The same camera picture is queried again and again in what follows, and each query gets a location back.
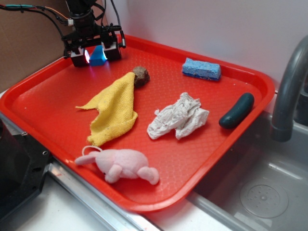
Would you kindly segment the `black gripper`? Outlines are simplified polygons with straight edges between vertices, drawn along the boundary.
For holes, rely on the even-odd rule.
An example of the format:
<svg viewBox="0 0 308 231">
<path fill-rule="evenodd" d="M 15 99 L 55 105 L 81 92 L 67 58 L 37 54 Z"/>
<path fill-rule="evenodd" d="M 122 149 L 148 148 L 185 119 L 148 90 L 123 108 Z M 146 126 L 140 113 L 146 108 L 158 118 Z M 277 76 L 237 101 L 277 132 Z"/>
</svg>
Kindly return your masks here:
<svg viewBox="0 0 308 231">
<path fill-rule="evenodd" d="M 90 56 L 85 48 L 102 45 L 108 61 L 121 59 L 120 48 L 126 48 L 121 25 L 98 25 L 93 14 L 71 14 L 69 23 L 75 30 L 64 36 L 64 56 L 70 57 L 75 67 L 88 66 Z"/>
</svg>

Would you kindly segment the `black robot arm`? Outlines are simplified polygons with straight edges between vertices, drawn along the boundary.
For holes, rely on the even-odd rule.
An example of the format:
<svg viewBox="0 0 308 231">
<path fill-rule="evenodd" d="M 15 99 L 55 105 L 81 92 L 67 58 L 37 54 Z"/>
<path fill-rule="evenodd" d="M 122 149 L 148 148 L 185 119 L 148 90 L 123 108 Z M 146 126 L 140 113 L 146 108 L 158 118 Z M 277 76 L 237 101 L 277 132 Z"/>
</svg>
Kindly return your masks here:
<svg viewBox="0 0 308 231">
<path fill-rule="evenodd" d="M 102 46 L 102 55 L 108 61 L 121 59 L 121 48 L 126 48 L 126 39 L 115 4 L 111 1 L 117 24 L 96 22 L 105 16 L 106 8 L 95 0 L 67 0 L 68 23 L 74 31 L 62 37 L 64 58 L 70 58 L 75 67 L 88 66 L 90 57 L 87 48 Z"/>
</svg>

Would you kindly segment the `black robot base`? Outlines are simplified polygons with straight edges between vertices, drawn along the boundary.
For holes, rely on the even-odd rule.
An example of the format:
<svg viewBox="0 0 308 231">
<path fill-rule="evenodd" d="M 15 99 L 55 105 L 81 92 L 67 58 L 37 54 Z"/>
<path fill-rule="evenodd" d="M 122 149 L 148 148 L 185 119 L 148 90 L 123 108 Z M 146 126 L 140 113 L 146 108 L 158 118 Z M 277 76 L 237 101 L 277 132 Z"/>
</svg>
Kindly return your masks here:
<svg viewBox="0 0 308 231">
<path fill-rule="evenodd" d="M 35 138 L 12 135 L 0 122 L 1 221 L 41 193 L 49 162 L 49 150 Z"/>
</svg>

